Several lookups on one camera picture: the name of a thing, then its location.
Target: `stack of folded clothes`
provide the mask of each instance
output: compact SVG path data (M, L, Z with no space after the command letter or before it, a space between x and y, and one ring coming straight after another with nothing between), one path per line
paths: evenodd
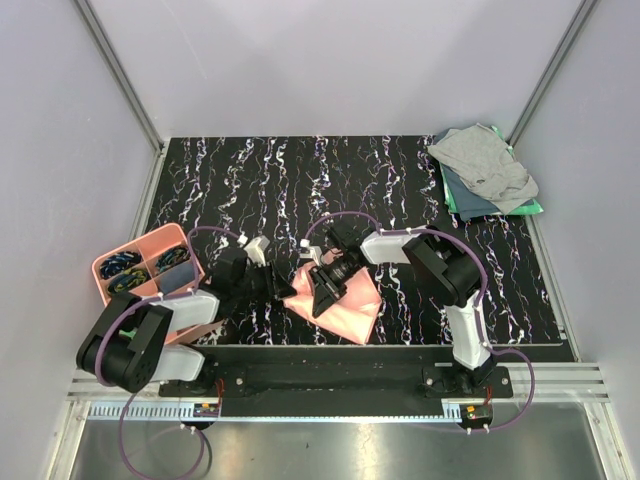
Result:
M538 185L500 131L482 125L437 135L428 149L440 162L445 203L463 221L485 215L534 215Z

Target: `floor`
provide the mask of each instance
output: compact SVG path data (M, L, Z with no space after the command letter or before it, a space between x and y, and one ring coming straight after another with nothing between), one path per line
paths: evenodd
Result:
M514 405L497 405L496 422ZM167 435L158 435L173 427ZM131 462L151 478L176 478L195 461L195 438L172 422L127 422ZM218 423L194 479L604 480L584 410L534 404L512 428L467 437L401 424ZM118 422L89 421L71 478L132 478L118 454Z
M557 344L560 334L526 224L492 216L462 223L447 212L440 173L426 154L433 137L175 138L147 225L217 225L272 240L270 254L292 278L297 242L322 214L370 213L384 228L437 224L455 229L488 267L485 315L492 342ZM316 240L321 241L320 234ZM211 265L226 241L199 235ZM371 270L383 298L370 344L450 343L442 305L419 287L409 267ZM347 344L280 303L251 305L201 344Z

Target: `divided organizer box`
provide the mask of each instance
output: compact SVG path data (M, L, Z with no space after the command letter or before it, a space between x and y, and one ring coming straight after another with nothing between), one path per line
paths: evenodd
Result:
M109 282L113 280L113 278L103 280L100 277L100 265L106 258L123 250L138 252L142 256L142 263L136 265L136 267L144 268L145 270L147 270L151 275L151 279L148 282L134 288L133 290L130 290L130 292L141 297L148 297L156 295L158 293L158 284L156 282L169 271L167 270L165 272L158 273L158 269L156 268L156 262L158 261L158 258L170 248L176 247L178 245L186 246L187 237L182 231L180 225L178 225L177 223L168 223L147 233L146 235L143 235L142 237L136 238L129 243L125 243L124 245L96 258L93 262L93 265L91 266L91 270L96 280L96 284L98 285L98 290L100 290L100 296L102 297L102 301L104 302L104 304L107 305L111 300L111 297L107 293L107 287L109 286ZM199 263L198 269L200 271L200 278L203 278L204 271L202 270L202 267ZM186 292L187 289L191 286L193 286L193 282L188 283L187 285L171 293ZM210 323L206 325L185 328L177 332L172 332L167 336L165 345L193 342L199 337L210 333L219 325L220 322Z

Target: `gray wall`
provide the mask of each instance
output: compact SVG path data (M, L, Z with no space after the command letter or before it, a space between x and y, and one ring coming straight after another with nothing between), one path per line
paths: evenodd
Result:
M152 152L69 0L0 2L0 477L42 478Z
M516 149L586 360L640 471L640 4L600 2Z
M92 0L161 135L509 132L579 0Z

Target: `black marble table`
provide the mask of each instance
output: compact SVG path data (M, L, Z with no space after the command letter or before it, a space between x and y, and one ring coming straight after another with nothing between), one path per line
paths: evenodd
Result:
M432 136L174 138L160 176L147 230L168 222L185 232L216 225L272 240L281 271L301 264L297 242L327 212L360 210L384 228L447 222L483 256L489 273L484 307L492 342L560 343L531 238L522 218L491 216L462 223L448 213ZM322 229L314 236L322 241ZM211 264L228 242L198 235L194 246ZM369 343L450 343L442 305L417 286L409 267L372 270L383 298ZM234 332L243 344L348 344L304 321L281 303L253 305L199 343Z

